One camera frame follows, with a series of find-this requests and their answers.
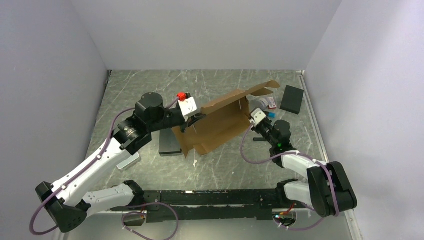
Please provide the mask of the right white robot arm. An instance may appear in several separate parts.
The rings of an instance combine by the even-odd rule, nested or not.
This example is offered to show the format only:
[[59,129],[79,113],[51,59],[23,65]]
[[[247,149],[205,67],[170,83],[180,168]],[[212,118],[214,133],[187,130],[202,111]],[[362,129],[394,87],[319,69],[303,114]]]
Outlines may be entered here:
[[289,207],[294,201],[312,207],[322,218],[337,216],[353,210],[358,200],[346,171],[340,162],[324,162],[299,152],[290,142],[290,124],[284,120],[272,123],[268,118],[259,123],[254,120],[252,131],[260,134],[270,144],[269,161],[291,170],[306,181],[283,181],[275,194],[276,203]]

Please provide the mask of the brown cardboard box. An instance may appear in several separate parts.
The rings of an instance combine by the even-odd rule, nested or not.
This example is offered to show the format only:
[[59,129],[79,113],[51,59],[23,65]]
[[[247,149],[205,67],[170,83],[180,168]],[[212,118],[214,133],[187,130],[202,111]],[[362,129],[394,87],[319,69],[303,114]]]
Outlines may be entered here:
[[262,97],[273,93],[280,84],[269,80],[249,89],[235,89],[203,105],[200,113],[206,117],[187,127],[184,132],[173,127],[182,153],[188,156],[191,150],[206,155],[239,136],[250,126],[250,104],[247,96]]

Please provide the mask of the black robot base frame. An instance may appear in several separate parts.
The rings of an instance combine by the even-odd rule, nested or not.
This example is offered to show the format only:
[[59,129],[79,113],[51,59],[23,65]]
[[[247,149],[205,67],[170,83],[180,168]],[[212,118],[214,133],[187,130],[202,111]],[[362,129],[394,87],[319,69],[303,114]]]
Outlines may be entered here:
[[279,188],[232,190],[146,190],[145,206],[117,206],[115,212],[142,210],[148,223],[179,220],[255,219],[270,221],[297,204]]

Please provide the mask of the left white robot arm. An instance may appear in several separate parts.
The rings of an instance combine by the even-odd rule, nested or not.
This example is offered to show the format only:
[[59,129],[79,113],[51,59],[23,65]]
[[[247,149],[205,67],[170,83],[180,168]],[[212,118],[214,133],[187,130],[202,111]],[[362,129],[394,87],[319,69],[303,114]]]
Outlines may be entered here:
[[115,207],[137,210],[145,204],[145,193],[133,180],[100,191],[92,187],[118,164],[136,160],[139,150],[152,140],[152,133],[179,128],[185,131],[205,115],[189,94],[180,92],[172,103],[164,106],[163,98],[155,92],[144,94],[131,116],[117,123],[113,120],[101,146],[70,173],[53,183],[42,182],[35,191],[62,233],[76,229],[96,214]]

